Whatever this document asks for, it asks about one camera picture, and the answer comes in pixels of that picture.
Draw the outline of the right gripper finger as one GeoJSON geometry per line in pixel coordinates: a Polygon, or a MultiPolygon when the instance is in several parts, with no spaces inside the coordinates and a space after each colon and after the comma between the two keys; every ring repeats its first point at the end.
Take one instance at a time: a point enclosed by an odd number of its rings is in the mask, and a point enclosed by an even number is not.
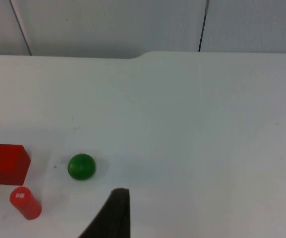
{"type": "Polygon", "coordinates": [[[130,238],[130,193],[127,188],[111,191],[106,202],[80,235],[81,238],[130,238]]]}

